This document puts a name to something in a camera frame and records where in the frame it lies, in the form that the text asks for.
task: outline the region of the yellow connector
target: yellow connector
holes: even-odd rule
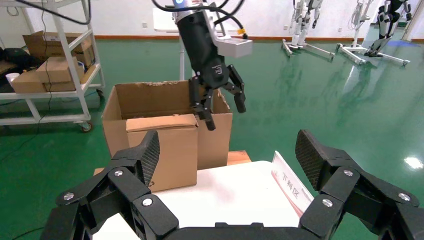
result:
[[[244,28],[237,30],[237,34],[245,34],[246,30]]]

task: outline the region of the paper sign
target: paper sign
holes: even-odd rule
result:
[[[274,159],[272,160],[271,174],[288,198],[297,215],[301,217],[314,200],[314,197],[278,151],[275,151]]]

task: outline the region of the green floor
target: green floor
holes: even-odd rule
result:
[[[316,45],[329,51],[336,46]],[[102,40],[98,47],[106,96],[117,83],[178,79],[176,41]],[[270,161],[279,151],[312,192],[294,153],[297,132],[309,129],[322,143],[346,150],[363,169],[423,202],[424,169],[413,169],[404,159],[424,162],[424,47],[389,45],[386,53],[411,63],[403,68],[374,59],[376,67],[358,67],[341,54],[330,63],[307,52],[289,59],[279,42],[259,42],[253,55],[227,59],[244,78],[247,97],[247,112],[234,114],[230,150],[246,150],[253,161]],[[92,132],[83,134],[71,123],[43,124],[35,139],[0,162],[0,240],[42,227],[60,192],[108,163],[101,125],[104,102],[96,94],[87,101]],[[235,109],[230,96],[228,102]],[[47,109],[46,101],[37,105]],[[51,104],[52,113],[77,112],[78,106],[71,99]],[[25,102],[0,106],[1,116],[20,110],[27,110]],[[35,132],[34,125],[0,127],[0,159]],[[20,239],[37,239],[40,233]],[[334,239],[377,238],[348,215]]]

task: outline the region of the silver bolt head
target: silver bolt head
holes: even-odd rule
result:
[[[153,200],[151,198],[146,198],[146,199],[143,200],[143,202],[141,204],[143,204],[143,206],[147,207],[147,206],[152,205],[152,203],[153,203]]]
[[[354,173],[349,171],[349,170],[344,170],[343,172],[344,172],[344,174],[348,175],[349,177],[354,175]]]
[[[411,197],[410,196],[408,196],[408,195],[406,195],[405,193],[399,193],[399,198],[401,198],[401,199],[403,199],[403,200],[405,200],[405,201],[411,201]]]
[[[63,196],[63,199],[68,201],[74,198],[74,194],[72,192],[68,192],[67,194],[65,194],[65,196]]]
[[[121,176],[122,174],[124,174],[124,172],[122,172],[121,170],[118,170],[118,171],[116,171],[113,175],[115,175],[115,176],[119,177],[119,176]]]
[[[322,200],[322,204],[324,204],[325,206],[331,208],[333,206],[333,202],[328,200],[328,199],[324,199]]]

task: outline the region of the metal shelving cart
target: metal shelving cart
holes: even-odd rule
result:
[[[73,4],[76,2],[81,2],[83,11],[85,13],[85,18],[88,18],[89,12],[86,4],[86,0],[38,0],[30,1],[33,4],[44,6],[45,8],[58,12],[58,8]],[[30,8],[30,6],[23,3],[14,1],[14,0],[0,0],[0,7],[22,7]],[[56,25],[58,36],[63,47],[64,55],[67,62],[69,63],[69,70],[72,76],[72,80],[75,84],[75,91],[57,91],[57,92],[43,92],[43,93],[0,93],[0,100],[25,100],[29,110],[32,113],[32,117],[16,117],[16,118],[0,118],[0,126],[8,125],[22,125],[22,124],[38,124],[38,123],[59,123],[59,122],[73,122],[79,124],[83,132],[89,132],[92,129],[92,124],[90,122],[91,116],[89,109],[87,107],[87,102],[85,99],[85,92],[89,88],[94,88],[97,91],[99,97],[103,97],[103,89],[105,87],[105,80],[100,64],[99,53],[96,45],[96,40],[93,34],[93,28],[91,23],[88,24],[88,29],[82,33],[77,39],[73,42],[67,42],[63,23],[60,17],[52,15],[54,24]],[[80,79],[77,74],[75,65],[73,64],[71,51],[78,46],[84,39],[91,38],[91,43],[95,56],[95,63],[90,68],[94,70],[87,71],[86,74],[90,73],[88,80],[84,84],[80,84]],[[97,74],[100,74],[100,83],[92,84],[91,82]],[[49,99],[52,98],[79,98],[81,103],[81,108],[83,114],[71,114],[71,115],[56,115],[56,116],[45,116],[41,117],[39,111],[34,105],[33,99]]]

